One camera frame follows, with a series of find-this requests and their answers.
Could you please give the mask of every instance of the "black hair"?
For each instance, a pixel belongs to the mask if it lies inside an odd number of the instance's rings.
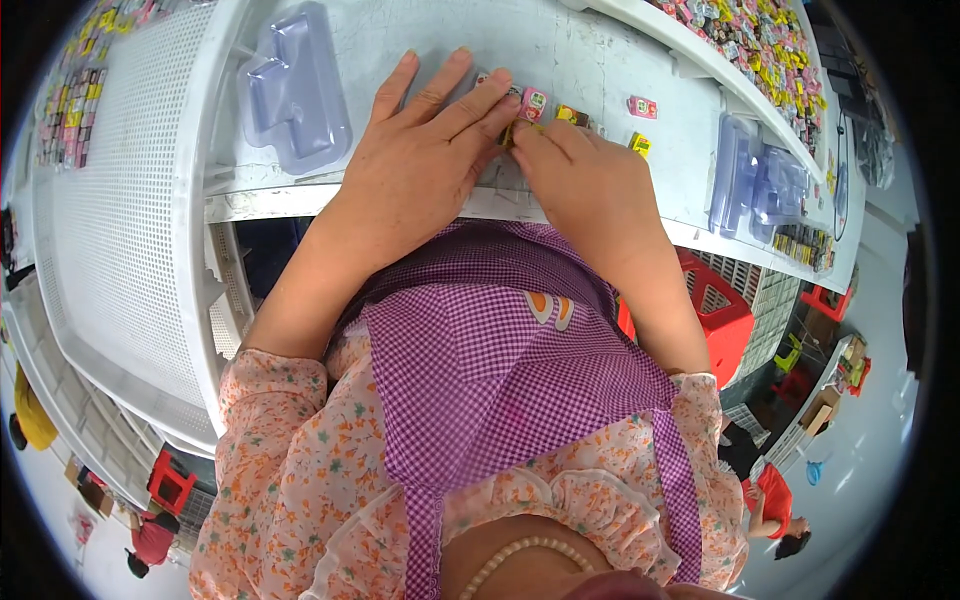
[[[147,573],[150,572],[147,564],[141,561],[130,550],[127,550],[127,566],[130,568],[130,573],[133,573],[137,579],[143,579]]]
[[[797,554],[806,547],[808,541],[810,541],[810,532],[808,531],[804,531],[799,536],[791,536],[790,534],[783,536],[780,538],[780,543],[777,544],[774,560],[778,561]]]
[[[13,447],[17,450],[23,450],[27,447],[27,437],[23,435],[23,429],[20,429],[20,420],[16,413],[10,415],[10,437],[13,440]]]

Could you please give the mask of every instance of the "red shirt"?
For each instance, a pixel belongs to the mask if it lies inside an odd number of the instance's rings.
[[[763,468],[763,472],[756,480],[756,484],[763,490],[765,499],[763,501],[763,520],[778,520],[780,522],[780,528],[772,536],[769,536],[771,540],[779,540],[783,537],[783,534],[786,533],[786,526],[790,524],[790,518],[793,516],[791,513],[793,505],[793,494],[790,493],[790,488],[786,487],[786,482],[783,481],[783,476],[780,475],[780,472],[776,467],[767,463],[767,466]],[[752,513],[756,507],[756,500],[752,499],[747,495],[747,490],[750,489],[750,480],[741,482],[743,486],[743,499],[747,502],[747,508],[750,509]]]
[[[174,535],[156,523],[143,519],[140,531],[131,531],[136,557],[148,565],[163,564]]]

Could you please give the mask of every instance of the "fingernail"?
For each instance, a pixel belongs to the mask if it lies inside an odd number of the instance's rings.
[[[510,74],[510,71],[508,71],[503,67],[495,69],[491,73],[491,77],[501,82],[502,84],[508,84],[514,79],[514,76]]]

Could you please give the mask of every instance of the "neck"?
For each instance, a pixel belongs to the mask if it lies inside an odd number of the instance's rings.
[[[612,570],[606,557],[589,540],[553,519],[520,515],[501,518],[467,530],[453,539],[441,558],[442,598],[455,599],[484,564],[507,544],[531,536],[564,541],[586,558],[597,572]],[[511,555],[473,595],[474,600],[542,597],[548,588],[577,576],[581,569],[549,548],[525,548]]]

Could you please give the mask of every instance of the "pearl necklace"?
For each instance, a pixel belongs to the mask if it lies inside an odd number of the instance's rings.
[[[477,589],[487,578],[490,577],[497,567],[503,564],[507,560],[507,557],[514,554],[515,552],[522,550],[523,548],[550,548],[551,550],[556,550],[560,552],[571,561],[577,564],[580,567],[580,570],[585,572],[591,572],[593,570],[593,565],[580,555],[579,552],[574,550],[568,543],[565,541],[556,540],[554,538],[541,538],[539,536],[533,536],[532,538],[524,538],[523,540],[517,540],[513,543],[509,543],[503,547],[499,552],[493,555],[493,557],[487,561],[487,564],[484,565],[480,572],[473,576],[473,579],[470,580],[470,583],[467,584],[467,587],[464,588],[464,591],[460,594],[460,600],[470,600],[473,597],[473,594],[476,593]]]

